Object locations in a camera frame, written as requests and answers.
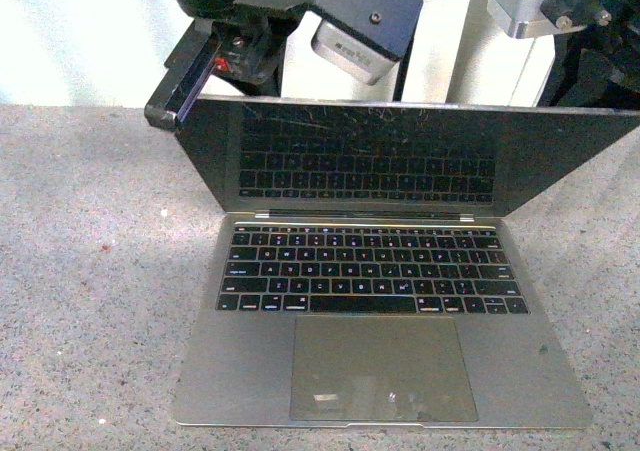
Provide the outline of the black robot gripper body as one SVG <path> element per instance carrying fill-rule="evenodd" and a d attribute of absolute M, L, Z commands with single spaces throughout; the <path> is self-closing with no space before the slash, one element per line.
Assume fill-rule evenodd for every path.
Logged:
<path fill-rule="evenodd" d="M 176 0 L 211 19 L 219 44 L 210 75 L 249 96 L 278 96 L 288 37 L 314 0 Z"/>

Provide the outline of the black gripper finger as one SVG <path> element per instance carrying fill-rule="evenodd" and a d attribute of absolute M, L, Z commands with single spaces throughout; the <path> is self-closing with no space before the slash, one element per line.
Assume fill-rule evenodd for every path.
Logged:
<path fill-rule="evenodd" d="M 166 73 L 144 107 L 152 127 L 176 130 L 209 79 L 219 44 L 211 19 L 196 18 L 165 61 Z"/>

